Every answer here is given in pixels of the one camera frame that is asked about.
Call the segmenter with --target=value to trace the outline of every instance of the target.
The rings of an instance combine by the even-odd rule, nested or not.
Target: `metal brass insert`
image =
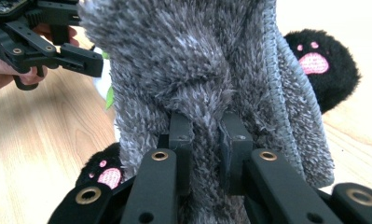
[[[20,53],[22,53],[22,50],[21,49],[13,49],[13,52],[16,53],[16,54],[20,54]]]
[[[372,195],[361,189],[348,189],[346,194],[355,202],[372,207]]]
[[[169,155],[166,152],[159,151],[154,153],[151,157],[154,161],[165,161],[166,159],[168,159]]]
[[[261,152],[259,156],[266,161],[276,161],[278,159],[278,156],[268,151]]]
[[[94,203],[101,197],[101,190],[97,187],[87,187],[82,189],[76,195],[76,202],[78,204],[90,204]]]

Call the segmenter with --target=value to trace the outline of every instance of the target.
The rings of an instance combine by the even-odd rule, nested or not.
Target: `human hand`
[[[51,40],[51,33],[49,30],[49,26],[47,24],[39,24],[34,28],[34,31],[39,34],[43,35],[46,39]],[[79,46],[78,41],[74,39],[77,32],[74,28],[69,27],[69,42],[72,45]],[[43,73],[44,77],[47,74],[48,69],[46,67],[43,67]],[[35,83],[38,83],[44,79],[44,77],[39,77],[37,75],[37,68],[32,67],[31,70],[26,74],[21,74],[17,71],[15,71],[10,65],[0,60],[0,89],[5,87],[7,84],[9,84],[13,80],[13,76],[20,76],[21,82],[24,85],[33,85]]]

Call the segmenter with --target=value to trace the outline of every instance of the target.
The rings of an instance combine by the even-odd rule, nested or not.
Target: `fluffy gray sweater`
[[[311,186],[333,182],[320,110],[275,7],[275,0],[86,0],[79,8],[88,37],[111,57],[124,180],[168,132],[172,112],[191,122],[191,193],[181,223],[248,222],[242,197],[218,184],[226,110]]]

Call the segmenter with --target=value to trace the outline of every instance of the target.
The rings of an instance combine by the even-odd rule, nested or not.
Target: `black mount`
[[[49,223],[177,223],[178,202],[189,193],[189,127],[172,114],[169,135],[145,154],[136,177],[114,190],[93,182],[75,187]],[[311,188],[281,153],[254,148],[236,115],[226,113],[220,131],[221,186],[244,195],[252,223],[372,224],[372,189],[346,183],[326,194]]]
[[[27,73],[31,67],[37,67],[42,77],[45,65],[50,69],[62,68],[90,77],[100,77],[103,58],[100,54],[68,44],[68,26],[78,26],[78,0],[6,1],[8,11],[0,12],[0,59],[10,64],[17,72]],[[32,29],[39,23],[49,25],[53,43],[51,44]],[[56,45],[61,45],[57,52]],[[37,84],[26,86],[20,77],[14,76],[21,90],[33,90]]]

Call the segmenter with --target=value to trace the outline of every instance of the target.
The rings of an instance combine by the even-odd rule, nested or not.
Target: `wooden floor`
[[[318,3],[279,1],[278,25],[284,34],[325,29],[351,49],[361,85],[324,115],[324,125],[336,183],[372,188],[372,1]],[[90,46],[82,34],[78,39],[83,47]],[[34,91],[19,91],[13,84],[2,89],[0,223],[46,223],[84,162],[115,141],[113,118],[90,77],[62,69],[49,71]]]

